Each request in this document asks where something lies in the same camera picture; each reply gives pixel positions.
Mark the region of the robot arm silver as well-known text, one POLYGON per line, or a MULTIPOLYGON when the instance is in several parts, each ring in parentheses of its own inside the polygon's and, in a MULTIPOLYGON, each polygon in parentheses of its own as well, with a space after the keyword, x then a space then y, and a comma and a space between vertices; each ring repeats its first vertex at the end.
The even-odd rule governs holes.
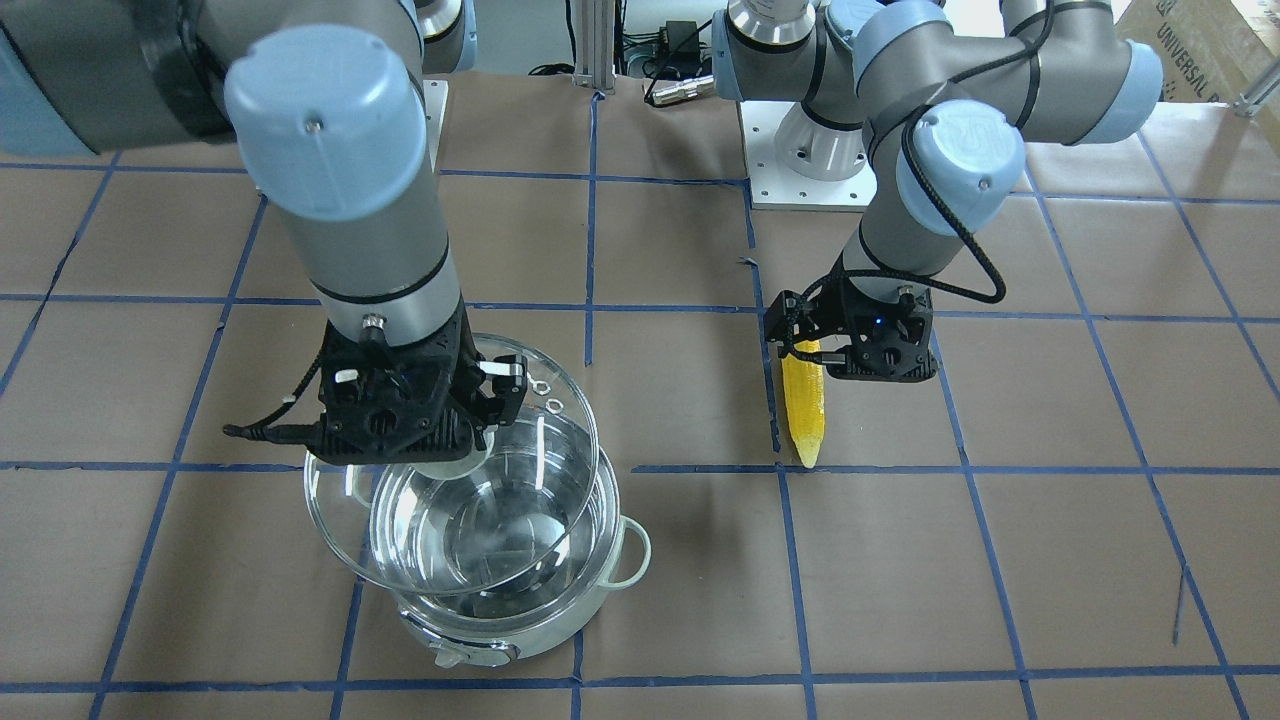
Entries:
POLYGON ((1027 142, 1115 143, 1149 118, 1164 65, 1117 36, 1107 1, 1004 1, 1004 35, 959 35, 940 1, 731 1, 716 91, 788 105, 771 158, 876 187, 832 270, 782 292, 765 337, 833 378, 932 378, 933 290, 998 304, 974 232, 1021 177, 1027 142))
POLYGON ((485 457, 525 360, 476 348, 430 154, 425 77, 474 63, 470 1, 5 1, 3 149, 234 142, 326 314, 323 413, 230 437, 334 465, 485 457))

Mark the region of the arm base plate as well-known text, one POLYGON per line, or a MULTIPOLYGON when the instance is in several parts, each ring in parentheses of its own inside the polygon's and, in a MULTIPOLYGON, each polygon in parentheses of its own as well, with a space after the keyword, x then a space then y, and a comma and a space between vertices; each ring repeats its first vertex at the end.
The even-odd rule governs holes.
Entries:
POLYGON ((433 165, 436 164, 438 159, 449 91, 451 83, 447 79, 426 78, 422 82, 422 104, 428 123, 428 154, 433 165))
POLYGON ((877 183, 859 128, 822 126, 799 102, 745 101, 739 111, 754 209, 868 208, 877 183))

